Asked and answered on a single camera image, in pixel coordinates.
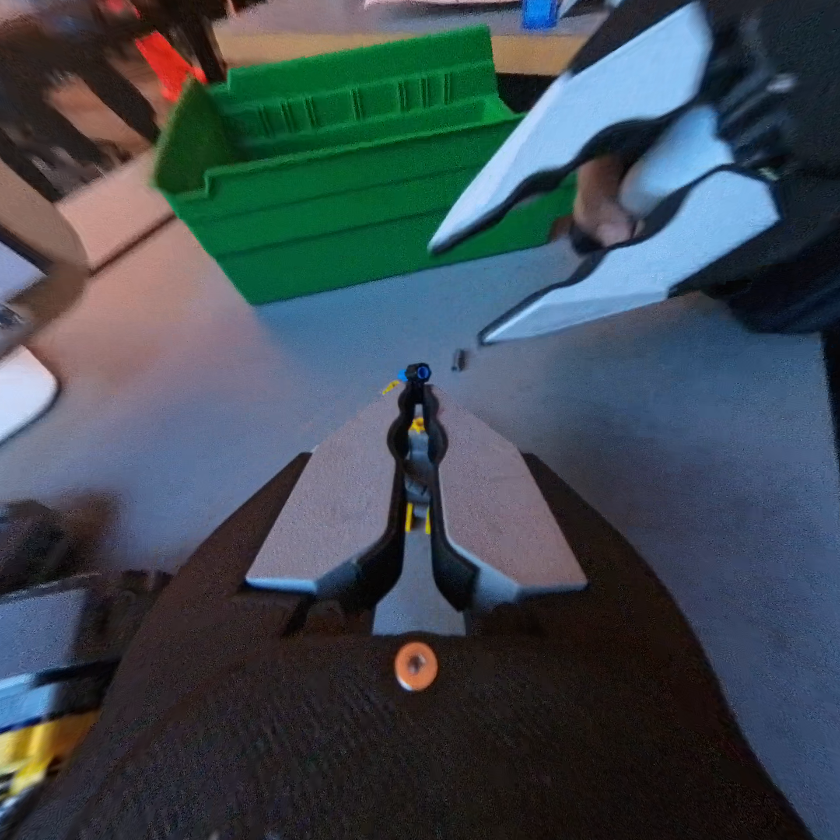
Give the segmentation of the toy brick robot model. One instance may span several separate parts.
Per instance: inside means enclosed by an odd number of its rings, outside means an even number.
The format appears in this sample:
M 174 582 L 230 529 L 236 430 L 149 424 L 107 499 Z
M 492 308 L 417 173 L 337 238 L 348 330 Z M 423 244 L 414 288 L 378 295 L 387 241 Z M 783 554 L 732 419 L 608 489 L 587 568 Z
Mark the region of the toy brick robot model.
M 76 574 L 2 595 L 1 837 L 11 838 L 98 720 L 172 574 Z

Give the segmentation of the person's right hand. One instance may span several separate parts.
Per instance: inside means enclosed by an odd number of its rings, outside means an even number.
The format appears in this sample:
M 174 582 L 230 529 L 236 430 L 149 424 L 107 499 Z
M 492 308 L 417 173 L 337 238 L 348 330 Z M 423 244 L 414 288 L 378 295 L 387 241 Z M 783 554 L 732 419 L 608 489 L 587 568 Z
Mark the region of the person's right hand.
M 579 256 L 622 245 L 637 236 L 640 222 L 619 202 L 628 164 L 608 154 L 585 162 L 576 173 L 570 243 Z

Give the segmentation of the orange cone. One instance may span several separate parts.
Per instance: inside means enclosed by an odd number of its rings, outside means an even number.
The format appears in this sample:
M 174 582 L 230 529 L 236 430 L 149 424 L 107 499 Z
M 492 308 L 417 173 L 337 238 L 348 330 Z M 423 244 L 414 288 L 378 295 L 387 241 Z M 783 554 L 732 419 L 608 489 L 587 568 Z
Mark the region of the orange cone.
M 203 70 L 187 61 L 158 31 L 136 38 L 134 44 L 157 76 L 161 95 L 168 102 L 177 102 L 184 86 L 192 79 L 207 83 Z

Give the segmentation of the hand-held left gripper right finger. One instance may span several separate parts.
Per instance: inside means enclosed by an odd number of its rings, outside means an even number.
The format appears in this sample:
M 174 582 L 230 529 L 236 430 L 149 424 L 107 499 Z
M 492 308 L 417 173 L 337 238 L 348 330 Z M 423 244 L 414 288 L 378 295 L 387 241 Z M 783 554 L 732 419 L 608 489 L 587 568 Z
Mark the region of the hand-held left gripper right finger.
M 425 389 L 434 580 L 459 612 L 580 592 L 587 577 L 520 450 Z

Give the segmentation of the light grey curved piece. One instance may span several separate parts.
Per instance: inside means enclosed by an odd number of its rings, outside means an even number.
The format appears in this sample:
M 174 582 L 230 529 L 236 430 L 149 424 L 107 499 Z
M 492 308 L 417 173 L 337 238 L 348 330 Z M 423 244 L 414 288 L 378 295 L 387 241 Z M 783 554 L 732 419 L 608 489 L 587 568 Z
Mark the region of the light grey curved piece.
M 403 461 L 406 500 L 425 514 L 431 510 L 434 489 L 434 465 L 428 454 L 426 432 L 410 428 Z

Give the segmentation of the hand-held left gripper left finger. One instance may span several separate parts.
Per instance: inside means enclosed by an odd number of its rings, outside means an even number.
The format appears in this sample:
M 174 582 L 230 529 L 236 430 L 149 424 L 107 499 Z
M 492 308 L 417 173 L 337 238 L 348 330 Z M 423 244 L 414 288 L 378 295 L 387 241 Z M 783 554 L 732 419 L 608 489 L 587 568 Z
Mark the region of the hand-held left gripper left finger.
M 245 575 L 259 590 L 370 608 L 403 567 L 398 394 L 377 397 L 310 454 Z

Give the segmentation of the wooden instruction sheet board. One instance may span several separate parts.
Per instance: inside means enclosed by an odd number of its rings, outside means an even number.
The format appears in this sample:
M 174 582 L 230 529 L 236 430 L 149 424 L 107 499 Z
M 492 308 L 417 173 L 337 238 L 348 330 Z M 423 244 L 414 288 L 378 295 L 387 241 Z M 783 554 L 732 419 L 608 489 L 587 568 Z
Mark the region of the wooden instruction sheet board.
M 31 349 L 77 302 L 88 256 L 55 204 L 1 163 L 1 442 L 55 403 L 60 384 Z

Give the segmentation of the grey desk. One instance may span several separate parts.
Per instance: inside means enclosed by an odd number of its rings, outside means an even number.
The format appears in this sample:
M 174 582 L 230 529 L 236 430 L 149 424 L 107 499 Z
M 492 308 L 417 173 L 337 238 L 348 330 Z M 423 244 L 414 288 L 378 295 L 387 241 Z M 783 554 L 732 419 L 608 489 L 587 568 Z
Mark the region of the grey desk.
M 554 243 L 254 309 L 168 221 L 35 341 L 61 394 L 2 447 L 2 498 L 107 496 L 104 565 L 172 571 L 405 364 L 428 362 L 645 557 L 766 769 L 817 837 L 838 838 L 838 469 L 821 341 L 752 333 L 688 295 L 476 348 L 573 264 Z

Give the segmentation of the green plastic bin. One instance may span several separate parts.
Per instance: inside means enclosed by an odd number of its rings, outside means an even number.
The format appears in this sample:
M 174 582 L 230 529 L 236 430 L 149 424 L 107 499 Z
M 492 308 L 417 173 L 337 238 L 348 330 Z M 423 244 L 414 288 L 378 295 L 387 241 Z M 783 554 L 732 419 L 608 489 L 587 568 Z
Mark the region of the green plastic bin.
M 252 305 L 545 244 L 573 175 L 435 256 L 427 243 L 517 128 L 485 26 L 190 82 L 152 183 Z

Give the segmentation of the black blue pin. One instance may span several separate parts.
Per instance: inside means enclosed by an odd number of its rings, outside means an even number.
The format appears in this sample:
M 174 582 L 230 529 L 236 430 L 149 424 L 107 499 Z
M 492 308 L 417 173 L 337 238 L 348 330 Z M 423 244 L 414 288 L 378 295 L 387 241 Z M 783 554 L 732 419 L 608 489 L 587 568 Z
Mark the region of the black blue pin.
M 399 371 L 397 379 L 402 384 L 402 391 L 398 397 L 398 405 L 408 423 L 414 421 L 417 413 L 420 413 L 420 416 L 424 414 L 427 386 L 431 377 L 431 367 L 424 362 L 409 364 Z

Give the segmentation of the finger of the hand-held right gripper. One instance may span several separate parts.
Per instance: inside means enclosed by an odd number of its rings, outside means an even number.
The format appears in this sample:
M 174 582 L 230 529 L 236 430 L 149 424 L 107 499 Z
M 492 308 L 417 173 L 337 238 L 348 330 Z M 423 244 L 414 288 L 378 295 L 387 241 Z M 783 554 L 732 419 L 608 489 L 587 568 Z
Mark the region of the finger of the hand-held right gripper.
M 781 219 L 774 187 L 723 167 L 666 199 L 648 231 L 582 260 L 488 324 L 479 344 L 530 340 L 665 301 L 671 291 Z
M 662 123 L 700 90 L 712 34 L 700 2 L 647 25 L 594 64 L 557 78 L 474 180 L 428 242 L 440 254 L 497 224 L 544 177 L 564 178 L 623 132 Z

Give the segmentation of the person's dark clothing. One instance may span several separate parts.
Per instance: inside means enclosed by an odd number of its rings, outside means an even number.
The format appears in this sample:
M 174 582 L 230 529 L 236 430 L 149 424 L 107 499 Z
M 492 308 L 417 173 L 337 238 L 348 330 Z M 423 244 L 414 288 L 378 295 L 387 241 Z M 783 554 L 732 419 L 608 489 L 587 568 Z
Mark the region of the person's dark clothing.
M 833 421 L 836 460 L 839 461 L 839 323 L 822 332 L 822 355 L 828 403 Z

